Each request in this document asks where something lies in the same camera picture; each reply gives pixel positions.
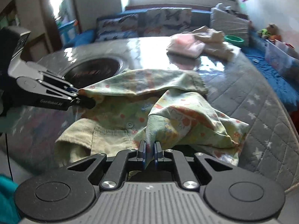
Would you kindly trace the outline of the right butterfly cushion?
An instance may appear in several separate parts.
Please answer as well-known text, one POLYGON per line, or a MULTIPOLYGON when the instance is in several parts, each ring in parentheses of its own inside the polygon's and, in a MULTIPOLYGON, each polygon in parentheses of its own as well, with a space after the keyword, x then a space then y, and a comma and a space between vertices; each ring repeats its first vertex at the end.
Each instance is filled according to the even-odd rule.
POLYGON ((140 14, 138 35, 142 37, 172 36, 189 31, 192 10, 190 8, 154 8, 140 14))

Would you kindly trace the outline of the pink plastic packet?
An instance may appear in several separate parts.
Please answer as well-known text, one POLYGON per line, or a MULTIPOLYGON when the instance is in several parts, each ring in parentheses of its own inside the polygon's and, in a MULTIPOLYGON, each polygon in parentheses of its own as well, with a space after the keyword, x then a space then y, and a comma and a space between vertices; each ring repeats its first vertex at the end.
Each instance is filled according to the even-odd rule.
POLYGON ((195 36, 189 33, 172 35, 167 51, 177 55, 196 59, 204 50, 205 43, 196 40, 195 36))

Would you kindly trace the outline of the white plush toy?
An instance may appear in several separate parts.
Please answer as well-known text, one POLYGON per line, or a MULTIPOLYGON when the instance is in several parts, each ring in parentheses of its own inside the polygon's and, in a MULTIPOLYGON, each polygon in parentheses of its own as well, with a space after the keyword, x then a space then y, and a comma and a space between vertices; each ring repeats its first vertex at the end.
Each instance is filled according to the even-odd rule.
POLYGON ((219 10, 226 11, 226 10, 230 10, 230 9, 231 9, 231 6, 226 6, 226 5, 223 4, 223 3, 218 3, 218 4, 216 5, 216 8, 219 9, 219 10))

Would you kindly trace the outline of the left butterfly cushion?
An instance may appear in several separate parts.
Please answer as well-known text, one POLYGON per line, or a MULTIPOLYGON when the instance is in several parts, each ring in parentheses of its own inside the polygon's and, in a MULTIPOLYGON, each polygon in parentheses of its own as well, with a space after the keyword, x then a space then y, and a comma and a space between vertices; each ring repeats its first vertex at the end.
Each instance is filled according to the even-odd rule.
POLYGON ((138 37, 138 15, 101 19, 96 23, 95 42, 138 37))

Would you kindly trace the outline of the round black induction cooktop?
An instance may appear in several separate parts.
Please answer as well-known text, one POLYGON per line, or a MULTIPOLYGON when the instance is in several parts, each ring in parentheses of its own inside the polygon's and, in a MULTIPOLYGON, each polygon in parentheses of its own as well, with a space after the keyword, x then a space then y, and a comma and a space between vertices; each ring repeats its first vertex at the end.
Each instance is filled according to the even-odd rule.
POLYGON ((123 61, 120 58, 97 58, 73 66, 63 77, 75 88, 80 89, 119 74, 122 67, 123 61))

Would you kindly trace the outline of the dark wooden cabinet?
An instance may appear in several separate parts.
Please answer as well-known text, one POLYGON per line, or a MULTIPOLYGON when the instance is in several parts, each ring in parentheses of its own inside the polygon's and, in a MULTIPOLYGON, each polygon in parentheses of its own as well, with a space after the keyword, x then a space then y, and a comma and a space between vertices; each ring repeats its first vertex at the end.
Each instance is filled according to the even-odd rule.
POLYGON ((33 37, 29 30, 20 25, 16 0, 11 0, 1 11, 1 29, 8 27, 21 34, 21 39, 18 42, 18 49, 22 49, 21 59, 24 61, 38 62, 42 57, 51 53, 45 33, 33 37))

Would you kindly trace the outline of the blue sofa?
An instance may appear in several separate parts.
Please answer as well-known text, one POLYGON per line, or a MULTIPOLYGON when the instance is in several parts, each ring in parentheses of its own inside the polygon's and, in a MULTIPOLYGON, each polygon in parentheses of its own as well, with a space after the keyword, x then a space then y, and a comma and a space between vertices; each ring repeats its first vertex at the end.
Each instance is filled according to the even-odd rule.
MULTIPOLYGON (((217 8, 211 11, 194 11, 189 8, 153 8, 129 10, 99 17, 96 28, 77 35, 64 45, 71 48, 113 39, 172 36, 186 33, 187 43, 171 42, 166 49, 173 54, 196 58, 205 53, 229 60, 233 50, 227 45, 228 37, 240 37, 242 52, 255 59, 255 46, 247 20, 227 14, 217 8)), ((259 40, 264 46, 265 63, 259 63, 270 86, 290 111, 298 110, 298 53, 279 40, 259 40)))

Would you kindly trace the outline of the floral striped baby shirt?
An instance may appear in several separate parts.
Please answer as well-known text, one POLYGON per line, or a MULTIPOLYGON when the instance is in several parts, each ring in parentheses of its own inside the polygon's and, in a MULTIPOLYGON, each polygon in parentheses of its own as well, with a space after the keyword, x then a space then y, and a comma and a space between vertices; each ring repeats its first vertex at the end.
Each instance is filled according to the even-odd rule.
POLYGON ((78 118, 55 142, 60 166, 104 153, 109 157, 146 143, 151 161, 154 143, 163 149, 189 145, 237 165, 249 125, 214 109, 208 90, 193 71, 136 69, 78 90, 95 101, 78 108, 78 118))

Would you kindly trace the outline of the brown door frame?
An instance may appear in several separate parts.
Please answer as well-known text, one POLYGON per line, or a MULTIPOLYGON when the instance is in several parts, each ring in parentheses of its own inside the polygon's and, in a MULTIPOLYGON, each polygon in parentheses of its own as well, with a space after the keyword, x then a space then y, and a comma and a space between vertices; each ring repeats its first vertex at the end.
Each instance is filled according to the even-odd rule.
MULTIPOLYGON (((41 16, 43 19, 43 23, 46 29, 47 37, 50 41, 50 45, 53 51, 59 51, 62 49, 62 41, 59 35, 59 30, 56 25, 54 15, 52 12, 52 7, 50 5, 50 0, 39 0, 41 7, 41 16)), ((82 33, 82 26, 79 19, 78 9, 75 0, 71 0, 73 4, 73 10, 75 12, 75 18, 77 20, 77 28, 79 33, 82 33)))

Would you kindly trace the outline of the grey white pillow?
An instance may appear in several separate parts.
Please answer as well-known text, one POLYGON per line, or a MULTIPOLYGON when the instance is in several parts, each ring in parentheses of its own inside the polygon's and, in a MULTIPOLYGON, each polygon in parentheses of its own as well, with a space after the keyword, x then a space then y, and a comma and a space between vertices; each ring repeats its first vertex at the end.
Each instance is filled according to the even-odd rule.
POLYGON ((234 35, 244 40, 244 46, 249 45, 249 21, 229 14, 216 7, 210 10, 210 28, 223 31, 225 35, 234 35))

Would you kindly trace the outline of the butterfly cushion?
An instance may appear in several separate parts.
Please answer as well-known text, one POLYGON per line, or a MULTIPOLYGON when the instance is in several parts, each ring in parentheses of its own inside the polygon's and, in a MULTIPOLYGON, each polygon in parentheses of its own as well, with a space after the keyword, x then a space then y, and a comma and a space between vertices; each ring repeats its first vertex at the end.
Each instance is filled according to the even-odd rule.
POLYGON ((95 42, 138 37, 138 15, 101 19, 96 23, 95 42))
POLYGON ((138 35, 142 37, 172 36, 189 31, 192 10, 190 8, 154 8, 140 14, 138 35))

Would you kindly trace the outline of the beige crumpled garment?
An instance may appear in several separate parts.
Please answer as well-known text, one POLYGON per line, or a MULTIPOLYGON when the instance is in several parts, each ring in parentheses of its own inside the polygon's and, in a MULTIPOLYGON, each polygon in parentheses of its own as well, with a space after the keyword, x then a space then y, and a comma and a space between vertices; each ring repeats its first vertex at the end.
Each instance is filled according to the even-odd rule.
POLYGON ((191 32, 196 40, 205 43, 203 52, 225 61, 231 61, 234 57, 233 49, 224 43, 224 32, 207 26, 202 26, 191 32))

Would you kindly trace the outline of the teddy bear plush toy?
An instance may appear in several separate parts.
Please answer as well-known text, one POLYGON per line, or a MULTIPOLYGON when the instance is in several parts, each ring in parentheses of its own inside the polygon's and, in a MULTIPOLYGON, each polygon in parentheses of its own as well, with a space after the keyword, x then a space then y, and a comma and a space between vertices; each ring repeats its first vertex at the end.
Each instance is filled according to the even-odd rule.
POLYGON ((264 40, 281 41, 281 35, 278 34, 278 27, 273 23, 268 24, 266 28, 258 31, 258 36, 264 40))

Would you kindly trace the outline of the teal cloth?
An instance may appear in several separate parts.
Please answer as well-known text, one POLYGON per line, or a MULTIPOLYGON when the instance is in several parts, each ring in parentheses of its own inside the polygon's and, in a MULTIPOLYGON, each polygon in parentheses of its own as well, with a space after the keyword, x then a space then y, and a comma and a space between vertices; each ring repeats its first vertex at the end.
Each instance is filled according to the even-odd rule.
POLYGON ((18 185, 2 174, 0 181, 0 222, 17 224, 21 220, 14 202, 14 194, 18 185))

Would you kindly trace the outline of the clear plastic storage box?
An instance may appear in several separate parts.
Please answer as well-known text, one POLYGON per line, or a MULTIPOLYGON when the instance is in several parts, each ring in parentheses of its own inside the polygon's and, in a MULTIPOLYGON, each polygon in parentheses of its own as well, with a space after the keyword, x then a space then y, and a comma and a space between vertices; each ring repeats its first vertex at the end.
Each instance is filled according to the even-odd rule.
POLYGON ((286 44, 266 41, 266 61, 283 77, 298 77, 298 53, 286 44))

